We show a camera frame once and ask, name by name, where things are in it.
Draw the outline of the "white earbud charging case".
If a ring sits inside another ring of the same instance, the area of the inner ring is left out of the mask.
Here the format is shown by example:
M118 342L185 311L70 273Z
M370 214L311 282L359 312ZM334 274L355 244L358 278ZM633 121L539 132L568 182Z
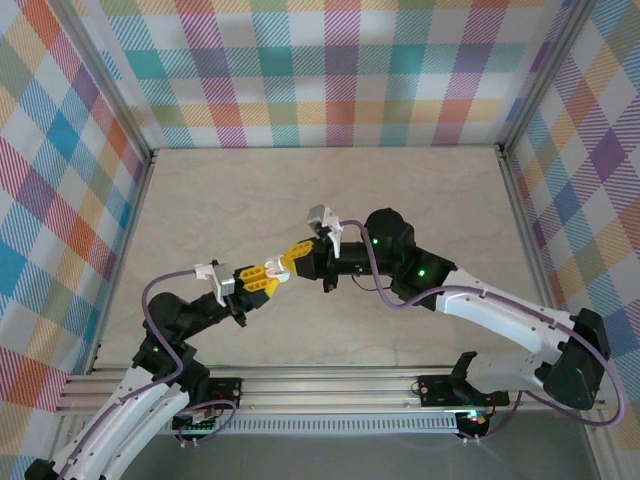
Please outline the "white earbud charging case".
M276 279L280 283L287 282L291 276L291 269L287 266L283 255L269 257L264 263L264 269L267 278Z

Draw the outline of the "control board green lights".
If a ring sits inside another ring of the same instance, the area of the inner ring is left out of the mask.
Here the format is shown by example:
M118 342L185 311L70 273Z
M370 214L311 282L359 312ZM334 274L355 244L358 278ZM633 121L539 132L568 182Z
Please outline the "control board green lights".
M171 429L182 434L196 432L204 435L210 433L218 426L218 419L223 411L213 409L201 409L186 411L177 414L171 420Z

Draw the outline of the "aluminium table edge rail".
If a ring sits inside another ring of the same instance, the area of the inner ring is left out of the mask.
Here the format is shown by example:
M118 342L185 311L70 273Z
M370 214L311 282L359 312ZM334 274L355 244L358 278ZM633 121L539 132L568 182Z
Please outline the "aluminium table edge rail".
M91 374L94 368L95 361L98 358L99 350L101 349L102 345L102 338L109 321L111 306L114 302L116 290L124 270L128 251L135 236L135 230L151 183L158 154L158 149L152 149L149 152L149 156L143 162L140 184L133 198L129 219L124 230L122 243L118 251L116 263L114 265L113 278L109 283L109 287L106 291L105 301L102 305L100 316L93 331L91 343L89 344L87 350L87 357L81 369L82 374Z
M524 197L518 190L508 154L501 144L495 144L494 148L538 302L545 307L558 308L558 302L554 298L550 283L546 277L544 262L537 249L533 228L528 222ZM602 480L625 480L624 470L618 462L612 430L593 426L583 426L583 429L585 430L587 445L595 462L598 476Z

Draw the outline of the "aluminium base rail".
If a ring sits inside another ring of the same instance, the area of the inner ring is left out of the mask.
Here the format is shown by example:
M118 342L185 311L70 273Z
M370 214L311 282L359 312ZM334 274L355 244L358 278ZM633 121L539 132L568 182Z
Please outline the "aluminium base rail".
M240 414L414 413L421 410L420 376L444 376L451 367L425 366L219 366L214 378L240 378ZM126 369L104 367L66 381L57 413L94 414Z

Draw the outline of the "aluminium frame post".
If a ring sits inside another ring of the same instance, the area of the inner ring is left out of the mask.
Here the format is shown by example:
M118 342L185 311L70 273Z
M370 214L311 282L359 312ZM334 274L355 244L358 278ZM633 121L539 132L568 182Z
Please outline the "aluminium frame post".
M71 43L76 48L97 87L112 108L116 119L120 121L125 134L141 154L142 161L145 164L150 164L153 160L154 150L144 138L132 111L125 102L121 91L117 87L80 16L73 7L71 0L46 1L69 36Z
M496 151L510 153L529 125L534 111L555 79L598 0L562 0L547 36L525 75L523 90L516 96L497 137Z

